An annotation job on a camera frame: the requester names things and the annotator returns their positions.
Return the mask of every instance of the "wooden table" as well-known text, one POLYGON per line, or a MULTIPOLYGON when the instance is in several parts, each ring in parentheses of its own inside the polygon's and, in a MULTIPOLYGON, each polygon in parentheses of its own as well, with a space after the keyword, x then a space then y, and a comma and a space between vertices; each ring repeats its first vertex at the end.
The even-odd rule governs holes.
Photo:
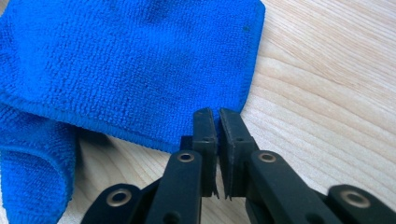
MULTIPOLYGON (((396 2, 263 2, 266 21, 242 113, 258 145, 282 155, 313 189, 354 185, 396 210, 396 2)), ((75 194, 60 223, 79 223, 111 185, 145 187, 168 158, 102 134, 84 136, 75 194)), ((221 199, 203 199, 202 223, 248 223, 244 200, 225 201, 218 181, 221 199)), ((4 209, 0 222, 7 223, 4 209)))

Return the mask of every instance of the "wood grain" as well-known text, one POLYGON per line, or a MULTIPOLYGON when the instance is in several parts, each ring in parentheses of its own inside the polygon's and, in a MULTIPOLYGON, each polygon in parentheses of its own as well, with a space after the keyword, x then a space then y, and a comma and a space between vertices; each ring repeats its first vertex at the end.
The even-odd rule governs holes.
MULTIPOLYGON (((242 113, 251 134, 311 188, 354 185, 396 210, 396 2, 263 2, 266 21, 242 113)), ((80 143, 76 191, 59 223, 79 223, 111 185, 145 187, 169 158, 101 134, 80 143)), ((0 221, 7 223, 4 209, 0 221)), ((204 199, 202 223, 248 223, 244 201, 204 199)))

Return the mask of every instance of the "screw hole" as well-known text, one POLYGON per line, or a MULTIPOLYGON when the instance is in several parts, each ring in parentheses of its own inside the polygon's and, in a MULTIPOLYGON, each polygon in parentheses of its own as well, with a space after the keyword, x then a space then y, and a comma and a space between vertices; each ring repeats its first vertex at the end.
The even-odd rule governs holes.
POLYGON ((163 223, 165 224, 177 224, 179 221, 180 215, 176 212, 170 212, 163 216, 163 223))
POLYGON ((112 207, 119 207, 131 201, 131 199, 131 191, 128 189, 116 189, 107 195, 106 202, 112 207))
POLYGON ((182 153, 178 155, 177 159, 183 162, 190 162, 194 160, 194 155, 190 153, 182 153))
POLYGON ((352 206, 359 208, 368 208, 370 207, 370 201, 359 194, 355 190, 344 190, 341 191, 341 198, 352 206))
POLYGON ((324 224, 324 220, 322 217, 320 217, 317 214, 307 214, 305 216, 306 220, 310 223, 310 224, 324 224))
POLYGON ((259 155, 259 159, 265 162, 274 162, 276 161, 276 157, 270 153, 263 152, 259 155))

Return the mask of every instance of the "blue microfiber cloth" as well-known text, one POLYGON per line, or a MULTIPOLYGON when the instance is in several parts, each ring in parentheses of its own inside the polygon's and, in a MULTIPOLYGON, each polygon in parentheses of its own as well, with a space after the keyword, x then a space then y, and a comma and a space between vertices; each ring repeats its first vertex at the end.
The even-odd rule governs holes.
POLYGON ((62 215, 73 187, 74 126, 175 152, 195 110, 240 111, 263 17, 260 0, 11 0, 0 18, 10 223, 62 215))

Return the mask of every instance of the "cloth fold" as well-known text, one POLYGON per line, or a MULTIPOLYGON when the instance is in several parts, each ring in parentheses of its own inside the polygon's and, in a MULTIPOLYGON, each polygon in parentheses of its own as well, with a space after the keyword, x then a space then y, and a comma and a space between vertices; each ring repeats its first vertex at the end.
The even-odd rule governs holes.
POLYGON ((259 0, 11 0, 0 18, 10 223, 62 215, 74 126, 172 153, 195 110, 242 110, 263 18, 259 0))

